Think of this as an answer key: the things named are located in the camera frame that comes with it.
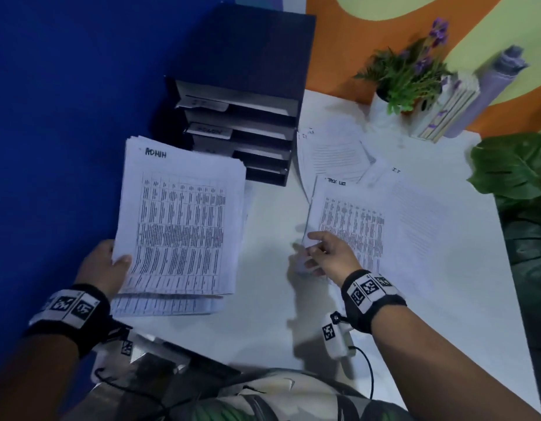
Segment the cable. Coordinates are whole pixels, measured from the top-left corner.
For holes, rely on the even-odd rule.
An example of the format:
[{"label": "cable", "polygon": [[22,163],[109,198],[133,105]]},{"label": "cable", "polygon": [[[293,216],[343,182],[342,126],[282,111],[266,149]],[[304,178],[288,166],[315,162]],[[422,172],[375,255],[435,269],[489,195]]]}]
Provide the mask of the cable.
[{"label": "cable", "polygon": [[124,391],[124,392],[127,392],[127,393],[131,393],[133,395],[136,395],[136,396],[142,396],[142,397],[145,397],[149,400],[151,400],[152,402],[154,402],[155,404],[157,404],[158,406],[160,406],[162,408],[162,410],[160,411],[160,413],[163,414],[163,416],[165,417],[165,419],[167,419],[168,421],[171,421],[171,416],[169,415],[169,408],[167,408],[167,406],[165,406],[163,404],[163,402],[158,399],[157,397],[155,397],[154,395],[150,395],[149,393],[146,393],[146,392],[143,392],[143,391],[138,391],[138,390],[133,390],[133,389],[129,389],[127,387],[123,387],[123,386],[119,386],[118,384],[115,384],[113,383],[112,381],[109,381],[108,379],[106,379],[105,377],[102,377],[101,375],[99,375],[98,373],[99,372],[102,372],[104,371],[105,368],[97,368],[95,369],[95,376],[102,382],[104,382],[105,384],[108,384],[110,385],[111,387],[114,387],[115,389],[119,389],[121,391]]},{"label": "cable", "polygon": [[369,399],[372,400],[372,397],[374,396],[374,371],[372,371],[372,364],[370,363],[370,359],[368,359],[368,356],[358,347],[356,346],[348,346],[348,348],[352,350],[358,350],[360,353],[362,353],[362,356],[366,358],[366,362],[368,362],[368,368],[370,368],[370,377],[372,381],[372,388],[370,390],[370,397]]}]

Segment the black file organizer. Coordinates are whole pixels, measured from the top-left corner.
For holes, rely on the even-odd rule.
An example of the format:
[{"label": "black file organizer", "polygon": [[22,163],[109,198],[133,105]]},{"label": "black file organizer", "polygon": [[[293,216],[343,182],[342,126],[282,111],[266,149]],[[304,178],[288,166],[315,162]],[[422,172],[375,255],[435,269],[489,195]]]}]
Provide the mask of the black file organizer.
[{"label": "black file organizer", "polygon": [[[176,108],[179,118],[185,118],[188,125],[201,122],[234,128],[222,124],[248,123],[255,125],[250,127],[255,131],[265,127],[284,131],[286,139],[236,129],[229,140],[202,136],[218,141],[219,145],[248,145],[258,152],[274,150],[288,155],[287,159],[277,159],[241,149],[233,151],[232,156],[247,167],[248,180],[286,185],[295,153],[314,30],[313,16],[220,4],[201,20],[165,77],[173,106],[184,96],[229,103],[224,112],[201,107]],[[182,94],[179,87],[192,88],[197,93]],[[207,97],[207,92],[215,96]],[[198,115],[204,119],[189,120]]]}]

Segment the white desk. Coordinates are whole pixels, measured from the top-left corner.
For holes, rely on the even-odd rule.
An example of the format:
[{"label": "white desk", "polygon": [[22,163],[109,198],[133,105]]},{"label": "white desk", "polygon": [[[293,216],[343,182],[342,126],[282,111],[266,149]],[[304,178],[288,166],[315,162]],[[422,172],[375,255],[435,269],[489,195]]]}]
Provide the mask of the white desk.
[{"label": "white desk", "polygon": [[[357,104],[306,91],[300,126],[330,115],[353,115]],[[508,258],[491,195],[466,182],[466,151],[479,136],[465,132],[434,145],[386,132],[370,143],[417,184],[452,207],[449,244],[434,266],[434,291],[407,296],[422,319],[478,365],[541,412],[533,368]],[[256,198],[247,222],[239,261],[237,293],[218,314],[189,317],[123,318],[136,330],[158,336],[238,368],[307,369],[337,377],[369,394],[368,367],[361,355],[344,372],[331,361],[321,338],[323,315],[334,310],[328,285],[288,269],[292,244],[301,242],[309,205],[291,171],[285,188],[255,183]],[[374,397],[403,405],[393,379],[370,336],[353,333],[374,369]]]}]

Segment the wristband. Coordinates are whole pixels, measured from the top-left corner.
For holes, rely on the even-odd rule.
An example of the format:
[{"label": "wristband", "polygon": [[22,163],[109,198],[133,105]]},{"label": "wristband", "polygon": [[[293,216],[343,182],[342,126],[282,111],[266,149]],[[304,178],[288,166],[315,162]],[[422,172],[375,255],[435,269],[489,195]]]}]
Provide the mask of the wristband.
[{"label": "wristband", "polygon": [[93,285],[77,283],[52,294],[28,322],[23,337],[37,334],[64,335],[76,343],[79,358],[109,336],[113,325],[110,303]]},{"label": "wristband", "polygon": [[406,306],[400,291],[383,276],[373,275],[369,270],[352,272],[340,289],[350,325],[371,334],[372,319],[386,305]]}]

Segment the flower pot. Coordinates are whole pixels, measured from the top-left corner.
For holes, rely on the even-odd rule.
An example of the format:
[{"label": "flower pot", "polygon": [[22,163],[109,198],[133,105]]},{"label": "flower pot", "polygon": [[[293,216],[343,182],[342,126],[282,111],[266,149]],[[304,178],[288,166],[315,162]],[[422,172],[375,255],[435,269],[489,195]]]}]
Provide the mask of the flower pot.
[{"label": "flower pot", "polygon": [[368,121],[372,126],[384,128],[398,126],[400,124],[400,114],[388,114],[387,105],[388,103],[379,97],[378,92],[376,91],[374,93],[372,105],[370,105],[370,113],[368,115]]}]

